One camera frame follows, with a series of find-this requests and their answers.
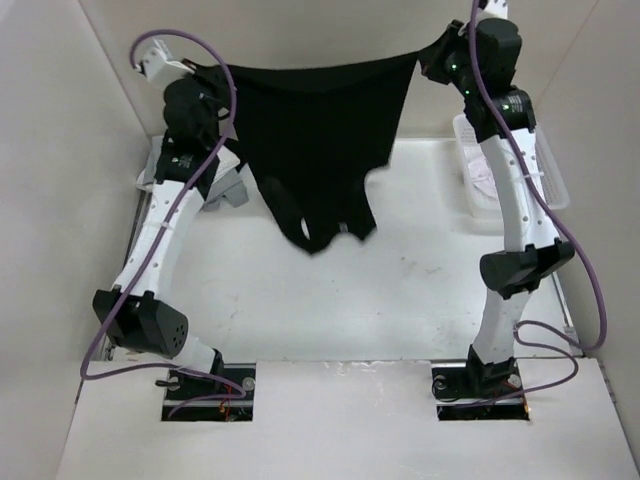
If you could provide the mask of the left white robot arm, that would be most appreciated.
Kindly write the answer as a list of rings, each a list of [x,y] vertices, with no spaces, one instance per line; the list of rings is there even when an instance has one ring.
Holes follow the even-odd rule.
[[[187,316],[169,303],[172,277],[188,230],[198,213],[220,201],[240,205],[247,192],[236,171],[240,161],[225,143],[237,109],[228,68],[172,63],[176,77],[163,91],[166,130],[152,141],[138,185],[150,203],[126,263],[92,307],[100,333],[121,349],[151,358],[152,366],[190,375],[206,399],[224,387],[223,361],[190,330]]]

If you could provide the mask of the black tank top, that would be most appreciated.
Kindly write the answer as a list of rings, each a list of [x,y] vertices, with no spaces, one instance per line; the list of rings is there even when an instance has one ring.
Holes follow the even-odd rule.
[[[421,53],[332,67],[230,66],[237,107],[225,146],[248,165],[282,234],[313,255],[376,222],[367,175],[389,164]]]

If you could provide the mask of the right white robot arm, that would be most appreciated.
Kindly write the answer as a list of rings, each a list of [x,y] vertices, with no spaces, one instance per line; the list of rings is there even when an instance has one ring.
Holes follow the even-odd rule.
[[[419,56],[423,76],[454,85],[464,98],[464,115],[494,178],[504,228],[503,249],[480,259],[487,295],[466,362],[432,370],[434,395],[446,402],[514,391],[516,326],[541,281],[575,254],[544,210],[532,102],[512,83],[521,46],[517,26],[506,19],[454,20]]]

